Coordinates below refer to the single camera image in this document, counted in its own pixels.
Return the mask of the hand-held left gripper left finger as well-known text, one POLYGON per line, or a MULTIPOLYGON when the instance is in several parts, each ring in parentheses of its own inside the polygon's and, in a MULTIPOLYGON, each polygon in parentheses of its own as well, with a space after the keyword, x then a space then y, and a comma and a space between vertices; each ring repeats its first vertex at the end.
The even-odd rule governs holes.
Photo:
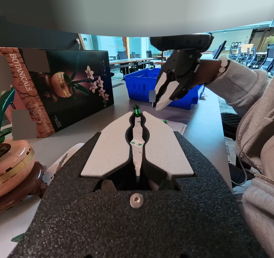
POLYGON ((128 112, 106 126, 81 172, 82 177, 106 178, 133 164, 130 141, 133 138, 134 113, 128 112))

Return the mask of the long wooden office table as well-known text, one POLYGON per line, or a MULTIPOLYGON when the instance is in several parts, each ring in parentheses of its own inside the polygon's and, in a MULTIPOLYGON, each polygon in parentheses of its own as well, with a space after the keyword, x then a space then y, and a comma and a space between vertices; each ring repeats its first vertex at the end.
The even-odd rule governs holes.
POLYGON ((118 68, 124 68, 124 67, 132 67, 135 65, 144 65, 150 63, 150 61, 153 60, 152 57, 147 58, 131 58, 131 59, 122 59, 122 60, 110 60, 110 69, 118 69, 118 68))

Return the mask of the white hoodie drawstring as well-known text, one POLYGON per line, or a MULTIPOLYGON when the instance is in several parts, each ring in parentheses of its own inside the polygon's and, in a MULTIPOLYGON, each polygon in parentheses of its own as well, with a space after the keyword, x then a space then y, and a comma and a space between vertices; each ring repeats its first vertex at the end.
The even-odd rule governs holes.
POLYGON ((236 158, 238 157, 238 160, 239 160, 239 163, 240 163, 240 165, 241 165, 241 167, 242 167, 242 170, 244 171, 244 174, 245 174, 245 181, 243 182, 243 183, 241 183, 241 184, 237 184, 237 186, 241 186, 241 185, 243 185, 243 184, 245 184, 246 182, 247 182, 247 171, 246 171, 246 169, 243 167, 243 164, 242 164, 242 160, 241 160, 241 156, 242 156, 243 154, 242 154, 242 149, 240 148, 240 147, 238 147, 238 154, 236 155, 236 158))

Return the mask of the large blue plastic bin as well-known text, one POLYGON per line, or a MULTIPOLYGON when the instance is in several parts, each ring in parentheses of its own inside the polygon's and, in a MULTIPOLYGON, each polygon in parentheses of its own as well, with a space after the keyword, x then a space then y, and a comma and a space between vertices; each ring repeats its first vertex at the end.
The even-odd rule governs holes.
MULTIPOLYGON (((145 68, 125 75, 125 83, 130 99, 149 102, 149 91, 154 90, 160 68, 145 68)), ((186 96, 169 104, 170 107, 190 110, 197 104, 204 92, 204 85, 197 85, 190 89, 186 96)))

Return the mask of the person's right forearm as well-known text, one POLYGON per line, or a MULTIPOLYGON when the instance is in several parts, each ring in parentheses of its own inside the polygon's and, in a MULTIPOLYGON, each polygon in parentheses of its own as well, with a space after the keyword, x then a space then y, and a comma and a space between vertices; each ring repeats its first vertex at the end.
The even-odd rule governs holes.
POLYGON ((242 117, 263 95, 267 85, 266 71, 251 70, 230 60, 223 75, 209 83, 207 88, 223 98, 242 117))

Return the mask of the person's dark trouser leg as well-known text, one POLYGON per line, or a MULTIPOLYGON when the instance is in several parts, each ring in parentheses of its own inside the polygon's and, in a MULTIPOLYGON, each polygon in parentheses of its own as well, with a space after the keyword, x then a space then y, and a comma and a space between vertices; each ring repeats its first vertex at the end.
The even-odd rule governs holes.
MULTIPOLYGON (((242 162, 243 167, 247 170, 251 169, 251 166, 249 166, 248 164, 246 164, 245 162, 242 162)), ((241 184, 245 181, 245 174, 244 171, 242 170, 242 167, 239 163, 238 157, 236 158, 236 166, 228 163, 229 165, 229 171, 230 171, 230 176, 231 176, 231 183, 232 183, 232 188, 235 188, 237 186, 237 184, 241 184)), ((252 180, 255 178, 254 174, 251 173, 247 173, 247 181, 252 180)))

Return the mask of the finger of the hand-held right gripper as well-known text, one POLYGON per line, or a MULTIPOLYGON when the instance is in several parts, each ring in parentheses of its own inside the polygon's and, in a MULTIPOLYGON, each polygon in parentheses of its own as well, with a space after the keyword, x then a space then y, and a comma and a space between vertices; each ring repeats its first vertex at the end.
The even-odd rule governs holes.
POLYGON ((161 95, 159 101, 156 104, 156 111, 164 109, 173 101, 170 97, 172 96, 173 92, 176 90, 178 85, 178 81, 172 81, 167 85, 164 94, 161 95))
POLYGON ((152 103, 153 108, 155 108, 157 105, 159 105, 159 107, 161 107, 160 104, 163 104, 162 108, 164 108, 170 104, 170 99, 168 99, 168 98, 164 98, 163 102, 159 102, 160 98, 164 94, 164 91, 166 90, 166 87, 168 86, 168 84, 169 84, 169 80, 167 80, 166 73, 163 72, 163 73, 159 74, 157 83, 155 86, 156 98, 155 98, 155 102, 152 103))

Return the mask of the orchid print cardboard box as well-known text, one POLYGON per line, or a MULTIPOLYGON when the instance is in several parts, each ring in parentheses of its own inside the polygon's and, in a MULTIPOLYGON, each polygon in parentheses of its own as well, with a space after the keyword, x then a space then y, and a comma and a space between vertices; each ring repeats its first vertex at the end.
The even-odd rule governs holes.
POLYGON ((27 110, 46 138, 114 104, 108 51, 1 47, 13 75, 5 115, 27 110))

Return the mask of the row of black office chairs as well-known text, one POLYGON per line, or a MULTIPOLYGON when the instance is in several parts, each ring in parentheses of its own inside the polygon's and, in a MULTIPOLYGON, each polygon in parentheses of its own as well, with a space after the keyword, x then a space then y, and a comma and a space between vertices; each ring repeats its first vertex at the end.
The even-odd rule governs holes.
POLYGON ((274 75, 274 44, 268 44, 266 51, 257 52, 253 44, 233 42, 230 46, 229 58, 243 66, 255 70, 266 71, 269 78, 274 75))

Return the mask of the person's right hand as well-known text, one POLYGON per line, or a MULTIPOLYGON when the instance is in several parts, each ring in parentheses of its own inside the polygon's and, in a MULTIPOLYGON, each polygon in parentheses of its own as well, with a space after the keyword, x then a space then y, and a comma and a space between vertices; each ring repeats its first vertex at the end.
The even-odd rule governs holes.
POLYGON ((191 85, 188 90, 193 89, 196 85, 209 84, 217 78, 221 68, 221 60, 200 60, 200 64, 192 76, 191 85))

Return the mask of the brick instruction booklet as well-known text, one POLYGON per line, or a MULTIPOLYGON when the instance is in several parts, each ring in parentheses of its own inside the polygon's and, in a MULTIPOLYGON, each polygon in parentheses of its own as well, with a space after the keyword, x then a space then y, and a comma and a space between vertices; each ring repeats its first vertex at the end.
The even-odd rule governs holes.
MULTIPOLYGON (((174 132, 183 134, 187 125, 183 123, 167 121, 166 123, 174 132)), ((136 171, 136 175, 140 175, 141 169, 141 156, 143 153, 144 140, 142 138, 142 126, 141 118, 135 118, 133 125, 133 138, 130 141, 133 153, 133 164, 136 171)), ((34 215, 41 202, 41 198, 38 196, 28 196, 23 201, 16 204, 14 207, 6 211, 1 215, 1 231, 0 231, 0 257, 8 257, 8 255, 15 248, 16 244, 22 237, 22 234, 26 232, 34 215)))

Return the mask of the brick orchid plant in pot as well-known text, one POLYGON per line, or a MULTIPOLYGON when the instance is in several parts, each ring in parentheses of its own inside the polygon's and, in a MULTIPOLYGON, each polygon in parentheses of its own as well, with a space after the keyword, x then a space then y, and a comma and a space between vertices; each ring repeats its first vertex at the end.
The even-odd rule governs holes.
POLYGON ((27 196, 43 197, 48 185, 43 181, 44 167, 35 161, 35 152, 26 140, 6 139, 12 125, 1 129, 0 141, 0 215, 27 196))

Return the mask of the high-backed black office chair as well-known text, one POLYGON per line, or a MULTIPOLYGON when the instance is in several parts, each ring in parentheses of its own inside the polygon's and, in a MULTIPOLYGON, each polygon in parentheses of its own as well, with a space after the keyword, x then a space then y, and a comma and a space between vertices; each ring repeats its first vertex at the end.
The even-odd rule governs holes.
POLYGON ((213 59, 217 59, 221 52, 225 49, 225 45, 226 45, 226 40, 218 47, 218 49, 215 49, 214 52, 213 52, 213 59))

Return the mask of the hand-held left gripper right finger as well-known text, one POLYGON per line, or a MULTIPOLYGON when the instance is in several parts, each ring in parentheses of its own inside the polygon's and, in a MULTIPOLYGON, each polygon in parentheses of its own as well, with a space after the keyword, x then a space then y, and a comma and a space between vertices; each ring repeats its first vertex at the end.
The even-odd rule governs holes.
POLYGON ((141 114, 144 140, 141 173, 148 180, 192 177, 194 171, 173 131, 163 121, 141 114))

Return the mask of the black mesh chair part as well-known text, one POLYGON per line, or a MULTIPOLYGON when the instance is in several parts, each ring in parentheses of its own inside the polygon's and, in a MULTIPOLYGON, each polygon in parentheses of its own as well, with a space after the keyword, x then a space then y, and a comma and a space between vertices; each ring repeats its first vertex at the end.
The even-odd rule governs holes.
POLYGON ((236 113, 221 113, 221 121, 224 136, 235 141, 237 127, 241 121, 241 117, 236 113))

